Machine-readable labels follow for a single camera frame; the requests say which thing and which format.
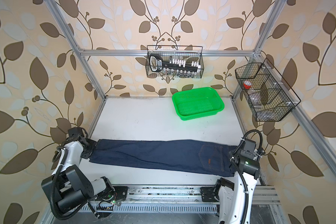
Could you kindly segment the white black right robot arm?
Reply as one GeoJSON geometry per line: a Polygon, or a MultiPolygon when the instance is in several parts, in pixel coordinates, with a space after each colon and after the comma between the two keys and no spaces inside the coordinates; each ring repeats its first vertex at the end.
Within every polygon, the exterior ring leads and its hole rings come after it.
{"type": "Polygon", "coordinates": [[[230,162],[235,171],[233,180],[222,178],[217,182],[218,223],[249,224],[253,193],[260,174],[256,142],[242,138],[232,152],[230,162]]]}

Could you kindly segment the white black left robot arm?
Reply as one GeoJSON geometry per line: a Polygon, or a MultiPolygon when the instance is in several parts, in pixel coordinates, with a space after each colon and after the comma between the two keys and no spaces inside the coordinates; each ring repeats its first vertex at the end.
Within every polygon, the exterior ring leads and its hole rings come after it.
{"type": "Polygon", "coordinates": [[[57,166],[52,175],[41,183],[56,219],[67,220],[85,205],[100,219],[90,201],[106,196],[109,201],[116,198],[116,191],[107,177],[91,182],[79,169],[81,159],[89,158],[96,144],[96,141],[88,138],[84,128],[73,127],[68,130],[68,138],[57,147],[53,158],[57,166]]]}

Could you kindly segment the green perforated plastic basket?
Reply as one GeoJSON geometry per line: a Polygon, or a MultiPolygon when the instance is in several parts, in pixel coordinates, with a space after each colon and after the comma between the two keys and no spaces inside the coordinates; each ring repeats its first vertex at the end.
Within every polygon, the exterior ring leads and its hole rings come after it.
{"type": "Polygon", "coordinates": [[[172,101],[176,114],[183,121],[213,116],[225,108],[217,91],[210,87],[175,93],[172,101]]]}

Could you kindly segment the dark blue denim trousers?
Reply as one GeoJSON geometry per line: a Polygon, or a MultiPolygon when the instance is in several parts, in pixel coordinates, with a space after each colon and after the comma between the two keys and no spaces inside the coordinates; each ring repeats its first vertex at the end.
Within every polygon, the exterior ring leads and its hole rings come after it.
{"type": "Polygon", "coordinates": [[[99,140],[91,163],[232,177],[235,146],[195,140],[99,140]]]}

